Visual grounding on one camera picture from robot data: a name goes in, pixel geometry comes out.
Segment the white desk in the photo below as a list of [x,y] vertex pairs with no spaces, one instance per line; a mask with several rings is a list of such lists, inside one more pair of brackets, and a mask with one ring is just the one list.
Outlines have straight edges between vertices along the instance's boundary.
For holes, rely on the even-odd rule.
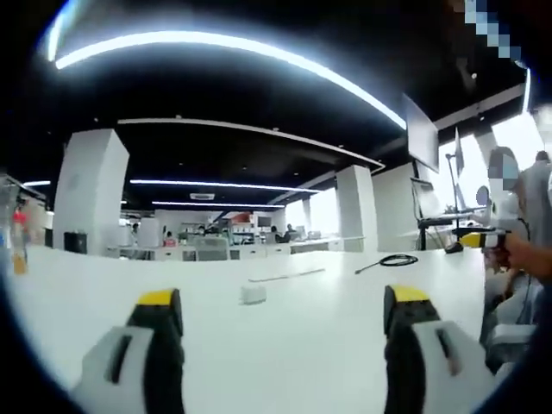
[[[382,257],[294,254],[264,260],[149,262],[31,247],[29,274],[9,294],[34,348],[65,388],[85,353],[125,324],[148,290],[180,288],[185,337],[183,395],[189,414],[381,413],[386,400],[384,286],[414,285],[443,319],[479,337],[484,267],[479,251],[415,252],[407,267],[354,270]],[[267,301],[239,305],[240,286],[265,283]]]

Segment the white table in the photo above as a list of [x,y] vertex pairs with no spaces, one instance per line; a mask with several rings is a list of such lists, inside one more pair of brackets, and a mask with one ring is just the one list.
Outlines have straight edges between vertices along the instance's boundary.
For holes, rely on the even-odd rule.
[[[484,267],[479,251],[415,252],[407,267],[354,270],[376,254],[282,255],[264,260],[146,262],[32,247],[30,273],[9,280],[13,304],[46,368],[65,388],[85,353],[125,324],[145,291],[178,287],[183,305],[186,412],[381,413],[386,400],[383,294],[401,283],[424,289],[443,319],[479,337]],[[239,305],[248,279],[267,282],[267,301]]]

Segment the office desk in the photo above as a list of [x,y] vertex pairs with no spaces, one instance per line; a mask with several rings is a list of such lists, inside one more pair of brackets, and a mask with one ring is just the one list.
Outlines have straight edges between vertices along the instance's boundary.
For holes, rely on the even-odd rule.
[[[178,287],[189,414],[381,413],[386,401],[384,286],[414,285],[443,319],[477,338],[484,301],[479,251],[415,252],[407,267],[373,267],[383,254],[314,252],[225,262],[153,262],[29,248],[29,274],[8,280],[24,332],[69,389],[85,353],[126,322],[148,290]],[[248,279],[325,268],[266,282],[267,301],[239,304]]]

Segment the window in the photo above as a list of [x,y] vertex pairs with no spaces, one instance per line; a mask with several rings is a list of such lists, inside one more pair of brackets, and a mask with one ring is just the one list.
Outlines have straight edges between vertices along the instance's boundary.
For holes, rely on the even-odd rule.
[[330,188],[310,198],[310,226],[323,235],[339,232],[336,189]]
[[[477,207],[477,201],[475,200],[477,190],[482,185],[489,186],[485,160],[473,135],[461,138],[461,147],[464,155],[464,170],[457,182],[466,207]],[[455,205],[449,162],[446,158],[446,154],[453,154],[454,151],[454,141],[442,144],[439,147],[439,173],[430,173],[431,182],[443,207]],[[451,160],[451,166],[456,180],[456,162],[454,158]]]
[[297,226],[306,227],[307,221],[304,215],[303,200],[289,203],[285,207],[285,221],[286,224],[291,224],[293,228],[296,228]]
[[536,153],[544,149],[535,120],[526,112],[494,125],[492,131],[497,145],[514,153],[520,171],[532,166]]

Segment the black ceiling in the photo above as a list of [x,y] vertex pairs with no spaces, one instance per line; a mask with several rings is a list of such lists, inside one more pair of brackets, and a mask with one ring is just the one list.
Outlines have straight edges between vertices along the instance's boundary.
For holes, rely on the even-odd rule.
[[[58,55],[145,31],[234,35],[327,66],[400,116],[406,93],[436,120],[524,82],[524,71],[499,59],[498,50],[487,47],[450,3],[346,1],[339,8],[313,8],[281,1],[81,1]],[[36,53],[14,85],[4,162],[22,181],[55,180],[71,133],[95,128],[116,128],[130,153],[128,179],[295,186],[355,162],[327,149],[234,129],[117,125],[131,118],[181,116],[277,128],[377,156],[388,166],[407,160],[404,146],[381,150],[404,131],[368,103],[310,72],[235,49],[131,47],[62,71]],[[127,185],[126,192],[136,200],[133,207],[147,207],[161,197],[189,201],[191,190]],[[278,194],[225,190],[223,195],[232,203],[262,204]]]

